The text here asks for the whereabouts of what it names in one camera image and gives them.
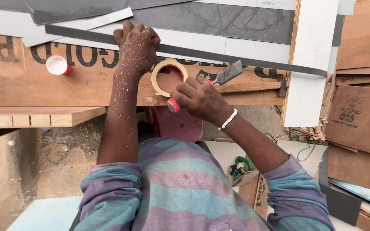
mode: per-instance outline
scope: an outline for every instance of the masking tape roll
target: masking tape roll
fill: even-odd
[[[178,71],[180,72],[181,76],[182,76],[182,82],[186,81],[186,79],[188,78],[188,73],[186,72],[185,67],[182,64],[178,63],[177,61],[175,61],[175,60],[164,60],[164,61],[158,63],[158,65],[155,66],[154,70],[152,71],[152,77],[151,77],[152,86],[154,87],[155,91],[158,94],[169,97],[169,92],[166,92],[166,91],[162,90],[159,87],[158,82],[157,82],[157,75],[158,75],[159,71],[163,67],[166,67],[166,66],[173,66],[173,67],[177,68]]]

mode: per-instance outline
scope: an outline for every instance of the white bead bracelet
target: white bead bracelet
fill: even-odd
[[[232,113],[231,117],[229,117],[229,119],[227,119],[227,120],[225,121],[225,123],[224,123],[224,124],[222,124],[222,126],[218,128],[218,130],[222,130],[222,129],[224,129],[224,128],[225,128],[225,127],[226,127],[226,126],[231,122],[231,120],[233,120],[233,119],[235,118],[236,114],[238,114],[238,110],[236,110],[236,109],[234,108],[234,113]]]

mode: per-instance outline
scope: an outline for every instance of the small red cup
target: small red cup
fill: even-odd
[[[46,60],[45,65],[48,71],[54,75],[67,75],[72,71],[72,66],[69,65],[69,63],[67,63],[67,61],[59,55],[53,55],[49,57]]]

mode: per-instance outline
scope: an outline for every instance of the hand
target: hand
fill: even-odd
[[[135,74],[139,81],[156,63],[155,47],[161,39],[152,28],[134,26],[130,21],[125,21],[123,29],[115,30],[113,35],[119,46],[118,70]]]
[[[234,113],[215,87],[201,75],[196,79],[187,78],[170,95],[180,106],[187,108],[190,114],[218,127]]]

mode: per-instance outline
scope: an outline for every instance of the red plastic stool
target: red plastic stool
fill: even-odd
[[[154,124],[162,138],[179,139],[195,143],[203,133],[203,121],[193,117],[188,110],[172,113],[167,106],[145,107],[147,122]]]

